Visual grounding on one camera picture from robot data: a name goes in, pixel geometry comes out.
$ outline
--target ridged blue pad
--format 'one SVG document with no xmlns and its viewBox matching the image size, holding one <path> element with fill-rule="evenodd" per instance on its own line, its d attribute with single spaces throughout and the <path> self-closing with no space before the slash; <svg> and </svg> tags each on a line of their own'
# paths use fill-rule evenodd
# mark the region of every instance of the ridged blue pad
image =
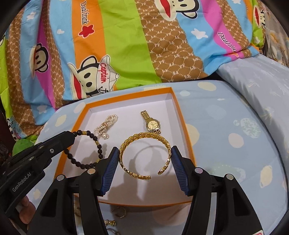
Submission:
<svg viewBox="0 0 289 235">
<path fill-rule="evenodd" d="M 118 156 L 119 156 L 119 150 L 118 148 L 115 148 L 114 153 L 112 154 L 112 157 L 110 159 L 110 162 L 108 163 L 108 166 L 102 176 L 102 186 L 101 186 L 101 193 L 105 195 L 105 193 L 110 189 L 114 173 L 116 171 L 116 167 L 118 164 Z"/>
<path fill-rule="evenodd" d="M 188 195 L 190 189 L 189 189 L 189 177 L 185 171 L 185 168 L 183 167 L 183 164 L 180 160 L 181 155 L 179 156 L 175 150 L 175 148 L 172 148 L 172 156 L 171 161 L 180 185 L 181 190 L 185 193 L 185 195 Z"/>
</svg>

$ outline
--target gold wristwatch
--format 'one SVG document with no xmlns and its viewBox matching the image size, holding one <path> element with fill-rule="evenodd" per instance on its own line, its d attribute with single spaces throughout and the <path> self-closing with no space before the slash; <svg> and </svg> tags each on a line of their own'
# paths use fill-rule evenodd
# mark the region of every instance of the gold wristwatch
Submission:
<svg viewBox="0 0 289 235">
<path fill-rule="evenodd" d="M 161 125 L 160 125 L 160 122 L 158 120 L 151 118 L 148 115 L 146 110 L 140 112 L 140 114 L 144 118 L 144 120 L 146 122 L 146 128 L 149 132 L 155 133 L 155 134 L 161 133 L 161 130 L 160 130 Z"/>
</svg>

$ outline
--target red star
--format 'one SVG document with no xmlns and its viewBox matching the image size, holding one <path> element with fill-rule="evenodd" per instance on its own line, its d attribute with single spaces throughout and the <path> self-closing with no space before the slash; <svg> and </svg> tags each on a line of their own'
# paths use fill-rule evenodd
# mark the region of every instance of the red star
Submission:
<svg viewBox="0 0 289 235">
<path fill-rule="evenodd" d="M 78 36 L 83 36 L 83 38 L 88 37 L 90 34 L 93 34 L 93 25 L 90 26 L 82 26 L 82 31 L 78 34 Z"/>
</svg>

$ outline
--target black bead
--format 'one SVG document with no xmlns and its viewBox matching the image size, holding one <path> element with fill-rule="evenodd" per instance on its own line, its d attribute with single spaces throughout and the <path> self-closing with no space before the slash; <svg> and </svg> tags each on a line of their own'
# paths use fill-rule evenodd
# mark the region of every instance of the black bead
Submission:
<svg viewBox="0 0 289 235">
<path fill-rule="evenodd" d="M 68 159 L 73 159 L 73 155 L 71 153 L 67 154 Z"/>
</svg>

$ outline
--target gold bracelet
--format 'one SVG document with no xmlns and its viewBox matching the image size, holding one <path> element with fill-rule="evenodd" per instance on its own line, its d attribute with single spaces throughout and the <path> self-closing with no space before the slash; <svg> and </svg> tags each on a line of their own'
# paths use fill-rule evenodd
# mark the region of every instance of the gold bracelet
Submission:
<svg viewBox="0 0 289 235">
<path fill-rule="evenodd" d="M 124 169 L 124 171 L 126 173 L 128 173 L 129 175 L 131 175 L 135 178 L 138 178 L 138 179 L 151 179 L 150 175 L 138 175 L 136 173 L 129 171 L 123 165 L 123 152 L 125 151 L 126 147 L 130 143 L 134 142 L 135 140 L 143 139 L 143 138 L 156 139 L 156 140 L 162 142 L 166 146 L 166 148 L 168 149 L 168 160 L 165 163 L 165 165 L 163 166 L 163 168 L 160 169 L 158 174 L 161 175 L 168 168 L 168 165 L 170 164 L 170 161 L 171 161 L 171 155 L 172 155 L 171 146 L 170 146 L 169 142 L 164 137 L 162 137 L 158 134 L 155 134 L 155 133 L 150 133 L 150 132 L 141 132 L 139 134 L 134 134 L 133 136 L 130 136 L 128 139 L 126 139 L 119 149 L 119 163 L 120 163 L 121 167 Z"/>
</svg>

